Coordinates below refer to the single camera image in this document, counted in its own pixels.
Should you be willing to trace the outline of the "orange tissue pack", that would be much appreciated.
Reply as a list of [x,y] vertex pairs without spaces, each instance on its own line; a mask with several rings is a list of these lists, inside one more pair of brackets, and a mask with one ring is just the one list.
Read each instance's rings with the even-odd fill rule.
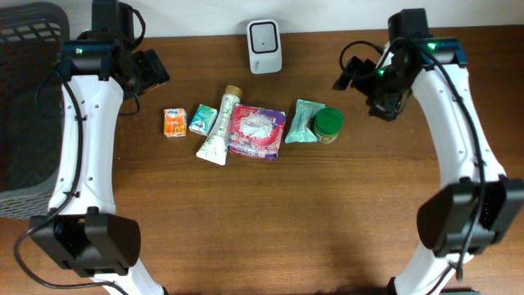
[[164,109],[164,136],[167,138],[185,137],[187,133],[187,114],[183,108]]

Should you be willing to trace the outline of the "green lid jar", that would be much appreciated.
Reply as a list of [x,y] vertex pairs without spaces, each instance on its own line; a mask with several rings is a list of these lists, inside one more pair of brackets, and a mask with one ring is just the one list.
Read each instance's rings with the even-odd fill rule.
[[320,143],[332,143],[344,124],[342,113],[333,107],[325,107],[314,119],[314,134]]

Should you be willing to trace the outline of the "teal tissue pack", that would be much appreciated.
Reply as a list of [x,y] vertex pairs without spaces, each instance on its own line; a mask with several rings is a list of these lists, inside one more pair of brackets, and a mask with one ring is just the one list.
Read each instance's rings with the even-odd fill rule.
[[196,113],[189,124],[189,130],[193,133],[207,136],[218,116],[218,111],[213,107],[200,104]]

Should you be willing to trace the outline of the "green wet wipes pack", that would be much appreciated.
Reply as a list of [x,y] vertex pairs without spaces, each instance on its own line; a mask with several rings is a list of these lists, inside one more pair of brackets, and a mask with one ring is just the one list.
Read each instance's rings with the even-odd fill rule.
[[316,142],[317,137],[310,125],[324,107],[325,105],[322,103],[298,99],[296,102],[296,113],[285,137],[285,143]]

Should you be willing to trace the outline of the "white tube with cork cap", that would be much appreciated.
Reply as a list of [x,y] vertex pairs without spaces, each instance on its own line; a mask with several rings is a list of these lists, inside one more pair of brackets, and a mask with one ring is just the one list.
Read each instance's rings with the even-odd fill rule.
[[227,85],[222,96],[219,114],[205,142],[196,156],[220,166],[226,164],[228,154],[229,125],[234,108],[240,103],[242,90],[234,85]]

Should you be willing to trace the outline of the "red purple tissue pack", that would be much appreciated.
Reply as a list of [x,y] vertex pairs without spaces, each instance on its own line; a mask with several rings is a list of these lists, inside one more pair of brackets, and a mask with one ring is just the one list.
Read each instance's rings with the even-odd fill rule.
[[275,160],[285,122],[284,111],[238,104],[233,111],[228,150],[246,157]]

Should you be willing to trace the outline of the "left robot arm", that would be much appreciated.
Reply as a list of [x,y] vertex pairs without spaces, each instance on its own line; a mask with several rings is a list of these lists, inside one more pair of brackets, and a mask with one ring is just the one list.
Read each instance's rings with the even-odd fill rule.
[[58,177],[47,212],[31,217],[26,234],[83,288],[112,294],[165,293],[140,261],[138,223],[115,213],[112,186],[123,102],[169,80],[156,52],[140,50],[138,20],[129,4],[96,1],[91,29],[62,45],[54,68],[65,107]]

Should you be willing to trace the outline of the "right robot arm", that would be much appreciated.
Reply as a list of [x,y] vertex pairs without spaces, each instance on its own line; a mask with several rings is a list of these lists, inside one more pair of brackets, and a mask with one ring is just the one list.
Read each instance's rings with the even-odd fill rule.
[[440,169],[440,191],[418,209],[420,239],[386,294],[445,294],[463,267],[499,243],[523,206],[523,182],[510,179],[487,142],[469,87],[468,61],[456,38],[436,38],[422,8],[388,20],[379,61],[340,64],[334,89],[366,97],[369,115],[392,121],[409,97],[427,120]]

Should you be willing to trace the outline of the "white barcode scanner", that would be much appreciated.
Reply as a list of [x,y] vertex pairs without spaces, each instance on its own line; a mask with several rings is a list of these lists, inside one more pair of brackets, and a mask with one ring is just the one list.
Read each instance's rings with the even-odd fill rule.
[[282,44],[277,21],[253,20],[246,26],[250,70],[254,75],[282,70]]

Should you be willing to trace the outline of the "grey plastic mesh basket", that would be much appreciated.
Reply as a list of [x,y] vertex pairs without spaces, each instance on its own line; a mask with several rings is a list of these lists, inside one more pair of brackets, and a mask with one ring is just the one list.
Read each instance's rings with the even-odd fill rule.
[[62,8],[33,2],[1,10],[1,215],[47,210],[58,175],[62,92],[52,72],[70,37]]

